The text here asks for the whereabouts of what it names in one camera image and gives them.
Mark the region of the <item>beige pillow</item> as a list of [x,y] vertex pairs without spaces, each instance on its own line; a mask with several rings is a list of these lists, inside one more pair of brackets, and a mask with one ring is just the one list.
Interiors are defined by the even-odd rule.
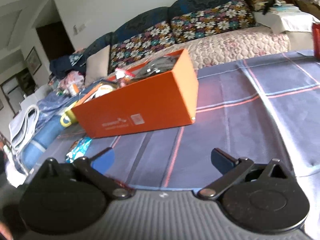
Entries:
[[85,86],[108,76],[110,45],[93,54],[86,62]]

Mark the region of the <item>floral cushion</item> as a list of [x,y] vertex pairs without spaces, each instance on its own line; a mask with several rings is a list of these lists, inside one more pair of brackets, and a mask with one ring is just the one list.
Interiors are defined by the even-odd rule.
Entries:
[[110,47],[108,72],[124,68],[174,44],[175,38],[169,23],[159,22],[140,34],[113,44]]
[[176,42],[184,43],[255,27],[256,21],[245,0],[232,0],[215,8],[176,16],[170,24]]

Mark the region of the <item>right floral cushion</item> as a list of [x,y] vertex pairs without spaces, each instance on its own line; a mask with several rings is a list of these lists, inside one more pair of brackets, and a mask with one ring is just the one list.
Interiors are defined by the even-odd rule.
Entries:
[[170,24],[176,42],[184,43],[255,27],[256,21],[245,0],[232,0],[215,8],[176,16]]

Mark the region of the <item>plaid blue tablecloth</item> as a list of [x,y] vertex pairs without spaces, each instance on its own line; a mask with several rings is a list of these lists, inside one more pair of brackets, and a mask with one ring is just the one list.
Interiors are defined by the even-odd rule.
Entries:
[[[199,189],[220,176],[211,151],[257,163],[280,159],[304,190],[319,189],[319,61],[311,51],[240,60],[196,72],[195,122],[92,138],[87,156],[112,147],[106,172],[146,189]],[[65,130],[37,161],[64,162],[85,130]]]

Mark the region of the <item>blue rolled mat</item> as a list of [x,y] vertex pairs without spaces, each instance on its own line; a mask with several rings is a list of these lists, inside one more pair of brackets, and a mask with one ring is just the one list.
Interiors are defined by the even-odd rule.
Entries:
[[50,144],[65,129],[60,123],[61,116],[55,115],[33,136],[21,153],[21,163],[30,171]]

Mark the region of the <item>yellow green mug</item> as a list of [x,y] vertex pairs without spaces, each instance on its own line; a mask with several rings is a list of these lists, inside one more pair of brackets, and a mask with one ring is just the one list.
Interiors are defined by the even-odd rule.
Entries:
[[65,128],[71,126],[72,124],[76,124],[77,122],[77,118],[71,109],[65,111],[60,118],[60,124]]

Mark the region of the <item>silver black snack bag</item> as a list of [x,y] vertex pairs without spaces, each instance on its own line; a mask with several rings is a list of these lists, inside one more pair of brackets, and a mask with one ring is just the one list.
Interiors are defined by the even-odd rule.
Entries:
[[177,60],[178,56],[162,56],[156,58],[142,67],[139,72],[137,72],[134,79],[142,80],[157,74],[162,74],[164,72],[170,71],[175,66]]

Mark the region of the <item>left floral cushion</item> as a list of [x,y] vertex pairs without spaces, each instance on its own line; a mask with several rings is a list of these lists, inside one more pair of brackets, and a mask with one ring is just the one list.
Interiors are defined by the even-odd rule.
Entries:
[[110,47],[108,72],[124,68],[174,44],[175,38],[169,23],[159,22],[140,34],[113,44]]

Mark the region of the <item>orange cardboard box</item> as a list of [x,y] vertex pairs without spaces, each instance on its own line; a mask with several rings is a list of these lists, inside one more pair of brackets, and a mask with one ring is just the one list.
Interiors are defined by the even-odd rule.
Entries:
[[118,88],[96,99],[86,94],[72,109],[92,138],[112,137],[191,125],[195,122],[199,82],[186,49],[173,69]]

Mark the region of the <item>red broad bean snack packet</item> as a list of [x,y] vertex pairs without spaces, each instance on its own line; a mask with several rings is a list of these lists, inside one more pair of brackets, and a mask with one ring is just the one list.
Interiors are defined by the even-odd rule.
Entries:
[[135,74],[121,68],[116,68],[114,73],[119,87],[125,87],[133,83],[135,78]]

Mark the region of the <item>red can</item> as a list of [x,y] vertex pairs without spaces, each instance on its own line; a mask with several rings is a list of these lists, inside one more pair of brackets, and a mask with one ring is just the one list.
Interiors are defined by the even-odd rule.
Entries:
[[320,59],[320,24],[312,24],[312,36],[313,36],[313,51],[314,56],[318,60]]

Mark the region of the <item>blue cookie snack packet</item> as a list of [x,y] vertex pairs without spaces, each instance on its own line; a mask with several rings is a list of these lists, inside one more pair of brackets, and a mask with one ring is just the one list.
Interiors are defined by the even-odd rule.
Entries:
[[90,137],[83,137],[75,141],[66,154],[65,162],[72,163],[76,159],[84,157],[91,142],[92,138]]

